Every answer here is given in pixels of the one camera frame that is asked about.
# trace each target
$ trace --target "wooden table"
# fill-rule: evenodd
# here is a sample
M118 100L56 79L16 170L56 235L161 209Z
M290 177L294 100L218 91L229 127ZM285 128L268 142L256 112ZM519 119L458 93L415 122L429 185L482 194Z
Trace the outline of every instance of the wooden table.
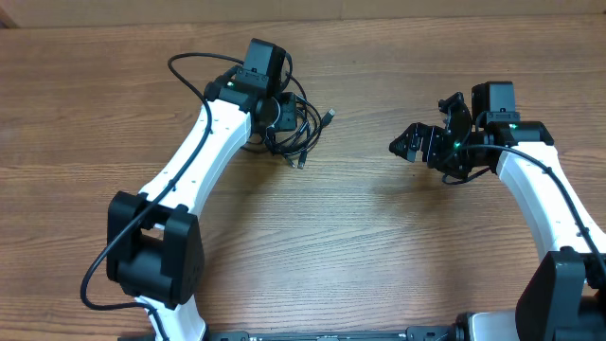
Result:
M285 47L312 103L338 114L304 170L240 152L213 189L196 295L210 328L393 330L513 308L538 261L512 196L494 175L443 186L387 145L440 124L438 99L514 81L606 226L605 32L603 15L0 31L0 339L150 330L140 309L85 309L81 277L114 194L151 180L198 115L168 57L242 58L253 37ZM204 88L229 65L177 67ZM131 300L104 270L89 292Z

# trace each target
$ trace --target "tabletop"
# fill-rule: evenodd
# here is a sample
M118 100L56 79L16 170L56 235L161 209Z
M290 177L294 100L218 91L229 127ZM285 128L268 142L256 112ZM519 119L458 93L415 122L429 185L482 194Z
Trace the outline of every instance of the tabletop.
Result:
M196 301L215 331L399 330L515 307L538 265L493 174L440 183L391 154L437 101L513 81L606 226L606 16L0 30L0 338L112 340L149 332L141 309L100 313L80 281L118 190L137 193L179 147L199 100L166 67L187 51L284 47L309 100L337 115L304 170L238 152L201 217ZM197 86L230 63L179 61ZM101 266L97 303L131 301Z

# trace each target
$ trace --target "wall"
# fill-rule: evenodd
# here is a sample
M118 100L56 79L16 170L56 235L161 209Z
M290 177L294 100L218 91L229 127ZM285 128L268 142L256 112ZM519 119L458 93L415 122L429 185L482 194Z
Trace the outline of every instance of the wall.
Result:
M606 0L0 0L9 27L602 13Z

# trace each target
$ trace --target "wooden surface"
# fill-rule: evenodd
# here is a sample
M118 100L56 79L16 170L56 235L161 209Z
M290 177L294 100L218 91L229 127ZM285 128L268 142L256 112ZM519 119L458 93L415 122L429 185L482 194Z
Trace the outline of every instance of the wooden surface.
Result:
M0 0L9 27L599 14L606 0Z
M285 47L311 101L338 114L304 170L238 153L213 189L196 295L210 327L393 330L513 308L538 261L512 196L494 175L443 186L387 145L439 124L438 99L514 81L606 226L604 32L603 15L0 31L0 339L150 329L142 310L86 310L81 277L114 194L150 181L198 115L168 57L243 57L253 37ZM200 87L228 66L177 65ZM89 292L130 300L102 270Z

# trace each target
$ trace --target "cable connector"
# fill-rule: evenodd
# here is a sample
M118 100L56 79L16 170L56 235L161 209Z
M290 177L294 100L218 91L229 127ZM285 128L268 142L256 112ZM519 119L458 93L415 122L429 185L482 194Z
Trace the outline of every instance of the cable connector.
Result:
M324 115L324 117L322 117L322 127L326 127L330 124L330 122L332 121L332 118L337 114L337 112L330 108L330 110L328 110L326 112L326 114Z
M307 150L301 152L301 154L299 155L299 164L297 165L297 167L300 170L303 170L303 167L305 166L305 160L307 159Z

